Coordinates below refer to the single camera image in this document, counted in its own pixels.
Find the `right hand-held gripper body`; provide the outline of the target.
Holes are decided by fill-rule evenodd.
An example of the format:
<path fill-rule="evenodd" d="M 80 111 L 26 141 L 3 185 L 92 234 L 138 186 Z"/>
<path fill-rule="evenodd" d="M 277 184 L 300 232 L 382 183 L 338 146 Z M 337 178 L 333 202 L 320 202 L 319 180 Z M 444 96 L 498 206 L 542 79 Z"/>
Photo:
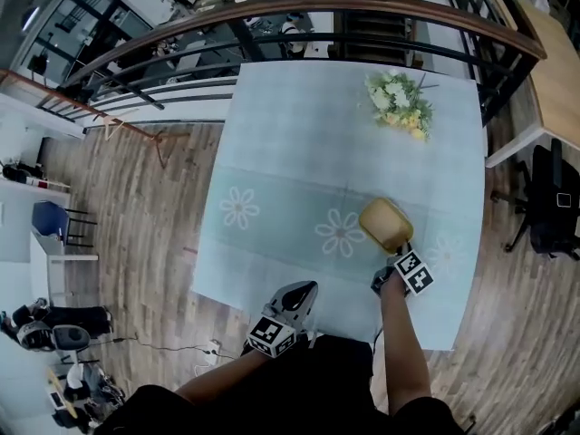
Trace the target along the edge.
<path fill-rule="evenodd" d="M 421 260 L 415 250 L 410 250 L 406 254 L 389 257 L 386 267 L 375 273 L 371 285 L 371 289 L 375 294 L 380 294 L 382 286 L 390 279 L 393 273 L 397 273 L 406 285 L 406 295 L 413 294 L 418 296 L 434 282 L 428 266 Z"/>

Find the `tan bowl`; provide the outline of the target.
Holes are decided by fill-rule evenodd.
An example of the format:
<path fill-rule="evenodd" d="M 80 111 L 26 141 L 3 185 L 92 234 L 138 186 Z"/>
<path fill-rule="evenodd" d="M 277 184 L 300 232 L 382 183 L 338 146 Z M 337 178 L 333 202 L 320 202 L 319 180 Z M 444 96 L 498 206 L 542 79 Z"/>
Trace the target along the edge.
<path fill-rule="evenodd" d="M 359 215 L 359 226 L 388 254 L 396 254 L 414 233 L 411 222 L 387 198 L 374 198 Z"/>

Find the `person's left forearm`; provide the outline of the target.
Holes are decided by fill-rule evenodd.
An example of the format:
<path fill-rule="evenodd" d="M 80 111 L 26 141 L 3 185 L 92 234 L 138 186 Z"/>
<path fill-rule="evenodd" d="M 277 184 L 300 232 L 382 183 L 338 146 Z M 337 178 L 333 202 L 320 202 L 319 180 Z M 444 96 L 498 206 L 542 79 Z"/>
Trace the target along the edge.
<path fill-rule="evenodd" d="M 179 387 L 175 393 L 185 401 L 198 405 L 215 400 L 260 366 L 271 361 L 266 354 L 253 350 Z"/>

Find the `person's right forearm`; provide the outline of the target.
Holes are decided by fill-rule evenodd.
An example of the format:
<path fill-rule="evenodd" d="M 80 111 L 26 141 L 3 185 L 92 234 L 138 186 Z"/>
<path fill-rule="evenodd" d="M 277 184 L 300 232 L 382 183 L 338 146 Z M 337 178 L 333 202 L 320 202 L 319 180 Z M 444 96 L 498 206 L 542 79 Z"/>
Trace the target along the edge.
<path fill-rule="evenodd" d="M 393 272 L 380 290 L 386 390 L 391 415 L 413 400 L 431 396 L 428 366 L 411 322 L 405 286 L 401 276 Z"/>

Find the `person's black shirt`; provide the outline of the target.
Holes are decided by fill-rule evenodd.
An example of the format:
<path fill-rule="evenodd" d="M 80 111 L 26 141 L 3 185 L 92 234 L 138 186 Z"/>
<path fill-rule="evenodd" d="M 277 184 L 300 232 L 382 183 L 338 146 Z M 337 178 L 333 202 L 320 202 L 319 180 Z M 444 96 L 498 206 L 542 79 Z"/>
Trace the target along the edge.
<path fill-rule="evenodd" d="M 208 402 L 144 385 L 94 435 L 464 435 L 433 397 L 395 415 L 372 400 L 369 344 L 324 335 L 269 360 Z"/>

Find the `black office chair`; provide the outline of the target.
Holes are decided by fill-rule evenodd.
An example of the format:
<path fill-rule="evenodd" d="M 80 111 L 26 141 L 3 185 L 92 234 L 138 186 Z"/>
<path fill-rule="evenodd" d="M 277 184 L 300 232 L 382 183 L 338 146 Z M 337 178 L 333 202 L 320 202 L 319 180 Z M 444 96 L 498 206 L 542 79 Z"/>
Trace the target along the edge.
<path fill-rule="evenodd" d="M 562 142 L 552 139 L 548 149 L 536 145 L 532 168 L 520 161 L 516 171 L 524 178 L 524 199 L 497 190 L 490 194 L 493 202 L 506 201 L 517 214 L 524 216 L 515 238 L 506 244 L 504 251 L 512 252 L 522 236 L 528 233 L 530 244 L 539 255 L 551 258 L 566 255 L 580 262 L 580 237 L 575 234 L 580 218 L 580 172 L 564 160 Z M 558 192 L 572 196 L 571 208 L 557 206 Z"/>

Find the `black duffel bag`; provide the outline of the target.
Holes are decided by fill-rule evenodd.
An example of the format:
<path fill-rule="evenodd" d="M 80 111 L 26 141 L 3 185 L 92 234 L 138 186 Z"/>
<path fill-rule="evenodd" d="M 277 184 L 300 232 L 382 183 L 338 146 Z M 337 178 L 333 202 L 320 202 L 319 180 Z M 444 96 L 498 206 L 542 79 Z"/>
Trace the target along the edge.
<path fill-rule="evenodd" d="M 50 326 L 75 325 L 84 329 L 92 339 L 112 332 L 111 313 L 103 306 L 51 306 L 42 321 Z"/>

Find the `grey round device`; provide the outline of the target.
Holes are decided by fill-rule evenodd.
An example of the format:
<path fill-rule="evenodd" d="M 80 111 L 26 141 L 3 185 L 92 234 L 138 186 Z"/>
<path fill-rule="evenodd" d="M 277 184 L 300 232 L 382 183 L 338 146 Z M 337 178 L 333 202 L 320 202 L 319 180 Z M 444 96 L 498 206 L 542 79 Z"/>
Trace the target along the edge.
<path fill-rule="evenodd" d="M 65 352 L 82 351 L 92 339 L 85 329 L 76 325 L 56 325 L 52 334 L 54 347 Z"/>

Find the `wooden coat rack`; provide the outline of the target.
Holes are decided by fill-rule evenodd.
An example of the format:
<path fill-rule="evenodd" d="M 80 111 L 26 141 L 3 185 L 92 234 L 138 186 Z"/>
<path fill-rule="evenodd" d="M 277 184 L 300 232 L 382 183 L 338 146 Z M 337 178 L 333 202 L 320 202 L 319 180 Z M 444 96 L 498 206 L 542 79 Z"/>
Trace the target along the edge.
<path fill-rule="evenodd" d="M 62 92 L 58 92 L 55 89 L 51 89 L 48 86 L 36 82 L 34 79 L 29 79 L 23 75 L 6 69 L 0 69 L 0 90 L 4 87 L 13 85 L 14 88 L 30 97 L 31 100 L 23 101 L 25 105 L 30 106 L 34 109 L 34 112 L 44 111 L 48 115 L 58 118 L 57 124 L 61 126 L 63 121 L 67 122 L 67 127 L 75 126 L 79 128 L 80 125 L 76 123 L 73 119 L 73 113 L 86 114 L 91 119 L 97 114 L 108 114 L 104 111 L 93 108 L 90 105 L 83 104 L 79 101 L 73 100 L 68 96 L 64 95 Z M 165 169 L 169 161 L 170 152 L 166 157 L 162 155 L 161 146 L 164 141 L 176 140 L 180 138 L 188 137 L 186 132 L 182 133 L 168 133 L 163 130 L 159 130 L 156 133 L 146 132 L 142 129 L 142 133 L 137 133 L 143 137 L 148 142 L 155 146 L 157 151 L 157 156 L 160 166 Z"/>

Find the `dark staircase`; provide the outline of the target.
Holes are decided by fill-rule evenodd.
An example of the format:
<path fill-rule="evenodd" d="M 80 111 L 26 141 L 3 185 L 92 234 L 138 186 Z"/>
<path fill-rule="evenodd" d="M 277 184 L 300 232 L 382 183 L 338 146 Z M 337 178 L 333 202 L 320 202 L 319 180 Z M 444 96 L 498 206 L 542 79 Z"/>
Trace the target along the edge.
<path fill-rule="evenodd" d="M 378 39 L 389 37 L 405 41 L 412 39 L 413 22 L 404 17 L 377 12 L 346 11 L 335 14 L 333 23 L 336 32 L 362 40 L 334 43 L 329 52 L 331 57 L 397 66 L 407 66 L 412 60 L 410 51 L 376 42 Z"/>

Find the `white desk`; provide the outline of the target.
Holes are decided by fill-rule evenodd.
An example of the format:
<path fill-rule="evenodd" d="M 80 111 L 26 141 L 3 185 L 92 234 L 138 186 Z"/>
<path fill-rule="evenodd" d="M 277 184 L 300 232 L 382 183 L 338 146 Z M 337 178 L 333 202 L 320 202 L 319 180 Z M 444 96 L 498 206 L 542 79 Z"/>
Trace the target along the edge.
<path fill-rule="evenodd" d="M 95 254 L 67 254 L 62 243 L 53 237 L 41 236 L 35 228 L 30 232 L 30 277 L 33 298 L 42 297 L 51 305 L 66 306 L 73 297 L 65 287 L 65 264 L 96 262 Z"/>

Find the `blue chair black legs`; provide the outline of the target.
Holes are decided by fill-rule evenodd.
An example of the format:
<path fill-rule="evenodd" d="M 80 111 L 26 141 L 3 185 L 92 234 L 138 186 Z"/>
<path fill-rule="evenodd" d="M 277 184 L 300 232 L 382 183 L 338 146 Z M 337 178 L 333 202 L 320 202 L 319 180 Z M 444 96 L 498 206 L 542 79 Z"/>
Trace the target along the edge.
<path fill-rule="evenodd" d="M 89 215 L 88 212 L 64 208 L 52 201 L 44 200 L 34 204 L 32 226 L 39 235 L 54 237 L 64 247 L 92 248 L 92 245 L 74 242 L 74 239 L 83 238 L 83 235 L 71 232 L 73 223 L 97 226 L 96 221 L 88 219 Z"/>

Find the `wooden clothes hanger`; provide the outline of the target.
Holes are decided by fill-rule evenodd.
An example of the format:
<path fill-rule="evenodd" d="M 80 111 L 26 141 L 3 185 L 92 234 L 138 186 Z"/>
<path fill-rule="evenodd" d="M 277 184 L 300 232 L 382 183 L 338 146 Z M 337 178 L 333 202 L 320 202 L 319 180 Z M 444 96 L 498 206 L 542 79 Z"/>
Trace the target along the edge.
<path fill-rule="evenodd" d="M 137 133 L 142 133 L 142 129 L 137 126 L 123 121 L 120 117 L 116 117 L 109 114 L 97 114 L 92 118 L 93 122 L 101 122 L 101 126 L 104 128 L 104 139 L 109 141 L 113 135 L 120 129 L 126 129 L 129 131 L 136 131 Z"/>

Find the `black railing wooden handrail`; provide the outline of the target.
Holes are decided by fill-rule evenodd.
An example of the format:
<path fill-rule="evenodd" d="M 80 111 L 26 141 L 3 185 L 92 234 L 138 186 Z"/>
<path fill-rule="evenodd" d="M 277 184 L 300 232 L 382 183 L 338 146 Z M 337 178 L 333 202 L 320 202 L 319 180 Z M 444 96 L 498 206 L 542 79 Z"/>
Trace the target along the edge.
<path fill-rule="evenodd" d="M 88 64 L 55 90 L 100 111 L 122 94 L 161 110 L 164 102 L 154 99 L 147 92 L 149 88 L 163 81 L 201 73 L 219 77 L 239 69 L 244 63 L 264 62 L 267 58 L 263 45 L 305 41 L 328 43 L 331 50 L 338 42 L 362 40 L 336 31 L 255 35 L 248 28 L 248 19 L 290 13 L 367 11 L 444 26 L 469 36 L 474 43 L 472 51 L 391 37 L 376 42 L 391 48 L 404 48 L 411 54 L 432 54 L 459 61 L 471 71 L 478 71 L 481 76 L 477 85 L 480 109 L 483 119 L 489 120 L 506 104 L 537 63 L 546 59 L 546 51 L 521 5 L 515 0 L 507 0 L 507 7 L 517 23 L 514 29 L 454 7 L 421 0 L 248 0 L 183 18 L 133 39 Z M 155 43 L 221 25 L 230 28 L 232 39 L 134 62 L 136 55 Z"/>

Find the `black framed glass partition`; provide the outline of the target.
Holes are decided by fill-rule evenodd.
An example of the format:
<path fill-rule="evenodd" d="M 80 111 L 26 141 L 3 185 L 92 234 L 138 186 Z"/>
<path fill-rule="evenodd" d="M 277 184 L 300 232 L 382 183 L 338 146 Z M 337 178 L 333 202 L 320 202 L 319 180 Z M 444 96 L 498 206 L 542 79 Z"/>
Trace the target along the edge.
<path fill-rule="evenodd" d="M 62 0 L 21 66 L 60 85 L 94 59 L 150 30 L 151 25 L 121 0 Z"/>

